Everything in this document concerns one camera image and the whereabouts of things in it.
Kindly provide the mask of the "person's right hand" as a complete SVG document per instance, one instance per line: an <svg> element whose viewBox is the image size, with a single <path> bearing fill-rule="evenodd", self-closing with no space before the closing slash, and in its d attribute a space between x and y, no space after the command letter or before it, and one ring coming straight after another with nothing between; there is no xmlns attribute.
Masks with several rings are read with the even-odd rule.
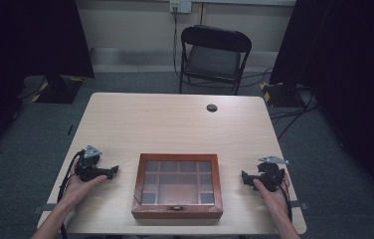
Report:
<svg viewBox="0 0 374 239"><path fill-rule="evenodd" d="M285 199L289 187L288 175L284 175L283 183L281 184L280 189L277 189L275 192L268 191L257 179L254 180L254 184L261 193L261 197L272 219L274 220L276 216L281 215L285 215L289 219L288 207Z"/></svg>

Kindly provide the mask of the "person's left hand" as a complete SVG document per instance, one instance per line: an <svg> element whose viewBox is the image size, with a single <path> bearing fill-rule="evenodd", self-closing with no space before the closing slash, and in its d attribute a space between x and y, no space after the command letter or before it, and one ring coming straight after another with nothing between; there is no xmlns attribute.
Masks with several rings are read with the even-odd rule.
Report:
<svg viewBox="0 0 374 239"><path fill-rule="evenodd" d="M100 175L88 182L83 182L76 175L76 165L77 164L74 163L71 168L68 184L59 202L59 205L63 206L68 211L74 209L83 201L94 187L107 180L105 175Z"/></svg>

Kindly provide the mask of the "black stand base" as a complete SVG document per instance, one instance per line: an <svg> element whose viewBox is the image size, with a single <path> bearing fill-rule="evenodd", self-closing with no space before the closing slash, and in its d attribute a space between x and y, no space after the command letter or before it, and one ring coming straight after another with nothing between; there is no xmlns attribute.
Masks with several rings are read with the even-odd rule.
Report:
<svg viewBox="0 0 374 239"><path fill-rule="evenodd" d="M274 108L303 108L303 102L298 90L290 88L283 83L270 85L260 84L264 100L268 106Z"/></svg>
<svg viewBox="0 0 374 239"><path fill-rule="evenodd" d="M38 104L71 104L84 80L77 77L47 75L46 82L33 97Z"/></svg>

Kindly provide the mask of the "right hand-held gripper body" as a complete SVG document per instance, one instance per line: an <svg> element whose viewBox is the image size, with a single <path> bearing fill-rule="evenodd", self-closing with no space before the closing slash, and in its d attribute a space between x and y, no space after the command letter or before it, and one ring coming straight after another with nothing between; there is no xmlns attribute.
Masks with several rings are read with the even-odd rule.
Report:
<svg viewBox="0 0 374 239"><path fill-rule="evenodd" d="M268 191L275 192L281 187L285 175L285 170L279 168L279 164L288 164L288 161L276 156L260 157L259 161L261 162L258 165L258 172L260 175L257 176L257 180L259 180Z"/></svg>

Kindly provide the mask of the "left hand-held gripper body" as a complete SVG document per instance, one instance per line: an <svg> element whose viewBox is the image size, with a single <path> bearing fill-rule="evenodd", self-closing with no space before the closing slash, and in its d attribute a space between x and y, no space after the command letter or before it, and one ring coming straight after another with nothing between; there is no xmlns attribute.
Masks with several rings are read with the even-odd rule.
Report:
<svg viewBox="0 0 374 239"><path fill-rule="evenodd" d="M75 169L75 174L83 182L95 179L100 175L108 175L108 170L98 168L96 165L100 160L102 151L92 145L87 145L86 149L82 149L78 153L78 163Z"/></svg>

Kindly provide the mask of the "wooden box with glass lid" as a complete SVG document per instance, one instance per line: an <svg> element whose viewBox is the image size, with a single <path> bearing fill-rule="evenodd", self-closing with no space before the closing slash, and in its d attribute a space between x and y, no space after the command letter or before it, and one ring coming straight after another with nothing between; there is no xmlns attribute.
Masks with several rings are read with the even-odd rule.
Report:
<svg viewBox="0 0 374 239"><path fill-rule="evenodd" d="M136 219L211 219L223 215L216 154L142 153L131 213Z"/></svg>

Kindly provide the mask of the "black curtain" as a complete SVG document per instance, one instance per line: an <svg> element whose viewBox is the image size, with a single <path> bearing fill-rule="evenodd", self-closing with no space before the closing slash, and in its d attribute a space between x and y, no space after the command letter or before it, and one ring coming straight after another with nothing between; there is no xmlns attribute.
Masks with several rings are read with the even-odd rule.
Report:
<svg viewBox="0 0 374 239"><path fill-rule="evenodd" d="M374 179L374 0L295 0L270 82L313 87Z"/></svg>

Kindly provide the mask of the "black folding chair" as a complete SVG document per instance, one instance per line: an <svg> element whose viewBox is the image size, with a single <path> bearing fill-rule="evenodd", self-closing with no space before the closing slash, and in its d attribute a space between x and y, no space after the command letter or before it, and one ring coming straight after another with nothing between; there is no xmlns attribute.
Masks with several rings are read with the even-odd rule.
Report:
<svg viewBox="0 0 374 239"><path fill-rule="evenodd" d="M179 93L191 78L228 84L236 95L252 50L244 33L193 25L181 33L182 58Z"/></svg>

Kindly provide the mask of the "white wall socket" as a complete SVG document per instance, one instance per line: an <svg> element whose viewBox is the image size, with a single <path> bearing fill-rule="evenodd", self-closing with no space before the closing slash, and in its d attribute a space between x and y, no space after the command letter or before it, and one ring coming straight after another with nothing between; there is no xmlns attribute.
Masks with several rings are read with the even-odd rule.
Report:
<svg viewBox="0 0 374 239"><path fill-rule="evenodd" d="M191 0L170 0L169 11L171 13L190 14L192 11Z"/></svg>

